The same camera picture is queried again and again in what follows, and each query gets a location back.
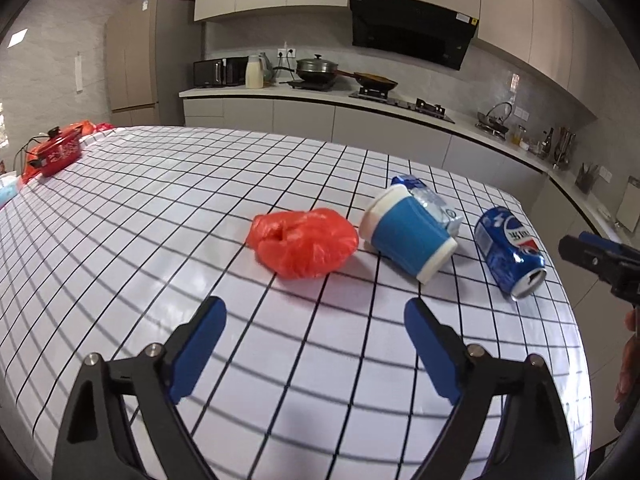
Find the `frying pan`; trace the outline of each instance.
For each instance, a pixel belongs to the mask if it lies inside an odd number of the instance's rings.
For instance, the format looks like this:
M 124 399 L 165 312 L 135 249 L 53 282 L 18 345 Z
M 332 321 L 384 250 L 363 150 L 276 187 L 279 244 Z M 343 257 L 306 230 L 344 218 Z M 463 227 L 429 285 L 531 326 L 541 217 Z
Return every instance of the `frying pan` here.
M 343 72 L 342 70 L 337 70 L 336 73 L 347 77 L 353 77 L 364 88 L 378 90 L 379 92 L 389 92 L 398 86 L 396 81 L 392 81 L 391 79 L 387 79 L 381 75 L 367 74 L 363 72 Z

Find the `blue and white paper cup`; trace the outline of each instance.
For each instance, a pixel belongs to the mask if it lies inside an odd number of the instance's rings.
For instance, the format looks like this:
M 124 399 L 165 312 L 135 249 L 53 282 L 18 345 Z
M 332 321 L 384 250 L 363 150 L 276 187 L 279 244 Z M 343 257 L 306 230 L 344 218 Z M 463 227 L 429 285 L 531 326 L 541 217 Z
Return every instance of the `blue and white paper cup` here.
M 402 184 L 389 187 L 365 211 L 360 237 L 421 283 L 427 283 L 458 246 Z

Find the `countertop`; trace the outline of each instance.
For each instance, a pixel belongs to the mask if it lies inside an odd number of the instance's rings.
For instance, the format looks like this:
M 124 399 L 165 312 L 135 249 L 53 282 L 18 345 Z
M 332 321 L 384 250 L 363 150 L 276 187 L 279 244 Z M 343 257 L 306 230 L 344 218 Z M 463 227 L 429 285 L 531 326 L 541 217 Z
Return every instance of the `countertop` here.
M 396 173 L 428 180 L 465 215 L 455 256 L 427 285 L 364 245 L 325 278 L 282 280 L 244 245 L 254 216 L 272 211 L 327 206 L 357 226 Z M 500 190 L 381 153 L 253 132 L 118 128 L 0 210 L 0 366 L 12 396 L 3 409 L 15 402 L 45 475 L 81 359 L 163 342 L 213 294 L 226 303 L 226 328 L 178 411 L 221 480 L 408 479 L 451 410 L 402 325 L 405 302 L 420 296 L 467 344 L 544 357 L 584 478 L 591 391 L 576 321 L 551 261 L 535 296 L 516 304 L 500 293 L 471 231 L 494 205 L 529 224 Z M 490 452 L 494 400 L 464 478 Z M 149 474 L 163 478 L 135 403 L 127 407 Z
M 418 112 L 412 112 L 410 110 L 403 110 L 389 106 L 382 103 L 367 101 L 364 99 L 356 99 L 350 97 L 353 93 L 353 89 L 339 89 L 331 90 L 329 92 L 317 92 L 310 90 L 293 89 L 288 85 L 277 84 L 274 86 L 265 87 L 259 90 L 253 90 L 245 88 L 244 86 L 238 87 L 223 87 L 223 88 L 195 88 L 180 92 L 182 98 L 203 98 L 208 96 L 256 96 L 261 98 L 281 98 L 281 99 L 298 99 L 298 100 L 314 100 L 318 102 L 327 102 L 333 104 L 349 105 L 350 107 L 359 107 L 364 110 L 378 110 L 387 114 L 397 116 L 398 118 L 407 118 L 412 121 L 418 121 L 427 126 L 435 126 L 437 128 L 446 130 L 452 134 L 457 134 L 467 139 L 474 140 L 481 144 L 486 145 L 489 148 L 503 152 L 517 160 L 520 160 L 530 167 L 548 174 L 558 186 L 571 198 L 574 204 L 580 209 L 580 211 L 586 216 L 591 224 L 594 225 L 598 234 L 607 237 L 615 242 L 622 242 L 631 245 L 630 239 L 626 234 L 615 227 L 612 222 L 608 221 L 605 216 L 598 211 L 598 209 L 605 210 L 606 208 L 597 200 L 593 194 L 589 193 L 586 196 L 582 193 L 574 184 L 575 175 L 567 171 L 557 171 L 553 169 L 553 165 L 544 160 L 540 160 L 537 156 L 530 152 L 526 152 L 518 146 L 514 146 L 510 142 L 503 142 L 485 132 L 482 132 L 476 128 L 478 120 L 474 117 L 470 117 L 465 114 L 460 114 L 454 110 L 447 110 L 447 115 L 455 122 L 455 124 L 443 121 L 437 118 L 432 118 Z M 407 100 L 415 100 L 410 96 L 402 96 L 395 94 L 395 97 L 404 98 Z

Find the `black range hood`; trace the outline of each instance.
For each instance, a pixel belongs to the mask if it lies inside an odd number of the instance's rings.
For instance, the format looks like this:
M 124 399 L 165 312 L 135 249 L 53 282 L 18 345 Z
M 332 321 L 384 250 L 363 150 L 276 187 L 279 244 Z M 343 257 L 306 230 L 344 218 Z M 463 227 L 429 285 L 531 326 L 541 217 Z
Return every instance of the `black range hood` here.
M 478 20 L 418 0 L 349 0 L 353 44 L 460 70 Z

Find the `white tablecloth with black grid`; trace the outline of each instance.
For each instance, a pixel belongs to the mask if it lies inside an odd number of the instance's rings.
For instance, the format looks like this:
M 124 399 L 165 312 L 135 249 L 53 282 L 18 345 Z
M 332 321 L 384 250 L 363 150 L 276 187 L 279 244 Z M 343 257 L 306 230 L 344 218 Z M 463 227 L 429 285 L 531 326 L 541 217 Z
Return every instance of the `white tablecloth with black grid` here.
M 0 210 L 0 367 L 49 460 L 82 357 L 138 354 L 214 294 L 226 303 L 226 329 L 178 410 L 220 479 L 409 479 L 451 410 L 402 325 L 405 302 L 420 295 L 466 343 L 545 358 L 584 477 L 589 377 L 552 263 L 545 285 L 516 304 L 472 240 L 494 205 L 529 224 L 510 195 L 297 137 L 168 127 L 98 137 L 86 139 L 82 159 L 33 180 Z M 402 173 L 433 184 L 466 215 L 458 252 L 426 286 L 363 244 L 339 272 L 299 281 L 281 280 L 243 245 L 254 216 L 273 211 L 329 207 L 357 226 Z M 465 478 L 481 473 L 490 452 L 494 400 Z M 164 478 L 135 403 L 127 407 L 149 474 Z

